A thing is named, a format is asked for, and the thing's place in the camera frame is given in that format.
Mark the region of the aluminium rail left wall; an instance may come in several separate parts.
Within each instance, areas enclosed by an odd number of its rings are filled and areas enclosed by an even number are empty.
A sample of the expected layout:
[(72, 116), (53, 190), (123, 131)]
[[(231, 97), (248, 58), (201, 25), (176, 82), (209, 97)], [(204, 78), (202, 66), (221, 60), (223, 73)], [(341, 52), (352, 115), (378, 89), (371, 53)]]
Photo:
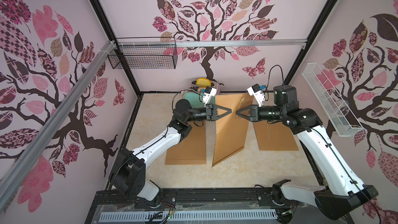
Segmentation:
[(91, 62), (87, 71), (82, 74), (71, 91), (64, 98), (54, 114), (40, 129), (34, 140), (26, 147), (21, 156), (12, 165), (1, 181), (1, 211), (4, 210), (13, 194), (18, 190), (31, 168), (59, 130), (67, 115), (79, 101), (85, 89), (90, 85), (98, 70), (105, 63), (108, 53), (116, 48), (114, 40), (108, 41)]

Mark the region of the aluminium rail back wall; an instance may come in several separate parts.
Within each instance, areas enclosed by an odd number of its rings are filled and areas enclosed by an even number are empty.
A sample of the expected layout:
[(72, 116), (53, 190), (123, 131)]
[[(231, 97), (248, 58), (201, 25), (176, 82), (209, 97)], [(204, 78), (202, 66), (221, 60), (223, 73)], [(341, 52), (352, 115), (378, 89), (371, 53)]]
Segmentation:
[(306, 39), (267, 39), (267, 40), (205, 40), (205, 41), (131, 41), (119, 42), (120, 46), (172, 45), (188, 47), (240, 47), (240, 46), (306, 46)]

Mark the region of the brown file bag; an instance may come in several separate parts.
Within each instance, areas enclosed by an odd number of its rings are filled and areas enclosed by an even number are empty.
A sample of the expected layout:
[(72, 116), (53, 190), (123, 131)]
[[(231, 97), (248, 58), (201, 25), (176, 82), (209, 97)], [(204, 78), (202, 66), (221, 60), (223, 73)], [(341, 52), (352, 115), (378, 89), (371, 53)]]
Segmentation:
[(166, 153), (165, 165), (206, 164), (206, 125), (193, 126), (189, 135)]
[(238, 120), (236, 111), (253, 103), (248, 93), (221, 94), (216, 96), (217, 105), (230, 108), (231, 114), (216, 121), (216, 142), (212, 166), (216, 166), (245, 148), (248, 120)]
[(259, 150), (297, 151), (299, 149), (291, 130), (282, 123), (255, 122), (254, 129)]

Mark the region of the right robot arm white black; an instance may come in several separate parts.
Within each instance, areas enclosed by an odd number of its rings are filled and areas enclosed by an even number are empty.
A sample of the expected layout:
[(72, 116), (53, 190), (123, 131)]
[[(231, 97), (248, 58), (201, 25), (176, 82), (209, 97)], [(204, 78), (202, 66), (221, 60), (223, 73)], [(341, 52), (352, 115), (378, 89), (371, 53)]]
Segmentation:
[(274, 104), (269, 106), (264, 105), (263, 90), (258, 84), (249, 87), (247, 92), (257, 104), (236, 111), (237, 116), (250, 122), (277, 122), (288, 127), (309, 151), (327, 182), (326, 186), (311, 186), (281, 180), (273, 185), (275, 204), (284, 205), (288, 200), (305, 203), (317, 207), (327, 218), (337, 220), (378, 196), (376, 188), (365, 184), (341, 156), (316, 112), (299, 107), (295, 87), (274, 87)]

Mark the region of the mint green toaster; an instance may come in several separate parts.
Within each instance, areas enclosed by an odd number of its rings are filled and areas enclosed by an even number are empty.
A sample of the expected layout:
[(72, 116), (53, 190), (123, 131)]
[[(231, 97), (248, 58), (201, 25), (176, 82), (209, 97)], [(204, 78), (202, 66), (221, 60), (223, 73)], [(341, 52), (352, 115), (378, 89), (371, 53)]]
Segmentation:
[(189, 90), (184, 92), (183, 99), (188, 100), (192, 107), (204, 106), (202, 88), (202, 86), (197, 84), (196, 80), (193, 80)]

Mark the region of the aluminium rail wall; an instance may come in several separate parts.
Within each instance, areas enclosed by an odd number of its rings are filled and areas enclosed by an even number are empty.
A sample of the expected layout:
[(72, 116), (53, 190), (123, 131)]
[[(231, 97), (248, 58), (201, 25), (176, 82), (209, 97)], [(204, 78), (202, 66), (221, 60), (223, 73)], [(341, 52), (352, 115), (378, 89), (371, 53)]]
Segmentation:
[(205, 40), (205, 41), (131, 41), (119, 42), (120, 46), (172, 45), (188, 47), (240, 47), (240, 46), (306, 46), (306, 39), (267, 39), (267, 40)]
[(98, 70), (105, 63), (108, 53), (116, 48), (114, 40), (108, 41), (91, 62), (87, 71), (82, 74), (71, 91), (64, 98), (54, 114), (40, 129), (34, 140), (26, 147), (21, 156), (12, 165), (1, 181), (1, 211), (4, 210), (13, 194), (18, 190), (31, 168), (59, 130), (67, 115), (79, 101), (85, 89), (90, 85)]

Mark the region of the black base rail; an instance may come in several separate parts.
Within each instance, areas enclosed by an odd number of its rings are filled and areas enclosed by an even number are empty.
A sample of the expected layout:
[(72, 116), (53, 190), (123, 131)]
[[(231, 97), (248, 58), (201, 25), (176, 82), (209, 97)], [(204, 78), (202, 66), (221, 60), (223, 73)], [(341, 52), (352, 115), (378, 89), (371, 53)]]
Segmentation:
[(158, 224), (332, 224), (314, 206), (287, 201), (284, 205), (273, 202), (271, 189), (255, 186), (252, 188), (170, 188), (163, 191), (158, 206), (151, 207), (143, 198), (127, 200), (120, 192), (98, 191), (89, 209), (86, 224), (99, 224), (102, 212), (141, 211), (199, 211), (232, 209), (274, 209), (276, 220), (216, 220), (193, 222), (168, 222)]

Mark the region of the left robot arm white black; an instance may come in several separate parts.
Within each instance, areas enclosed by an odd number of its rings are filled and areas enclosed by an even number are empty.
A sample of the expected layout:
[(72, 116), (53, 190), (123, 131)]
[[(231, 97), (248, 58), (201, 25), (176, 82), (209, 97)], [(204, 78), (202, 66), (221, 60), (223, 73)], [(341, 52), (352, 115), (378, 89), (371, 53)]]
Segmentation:
[(110, 186), (128, 200), (139, 197), (158, 205), (163, 198), (163, 190), (146, 179), (149, 166), (189, 135), (192, 130), (190, 122), (217, 121), (231, 113), (230, 108), (219, 105), (193, 108), (188, 100), (179, 100), (173, 109), (171, 122), (160, 135), (139, 148), (120, 149), (109, 175)]

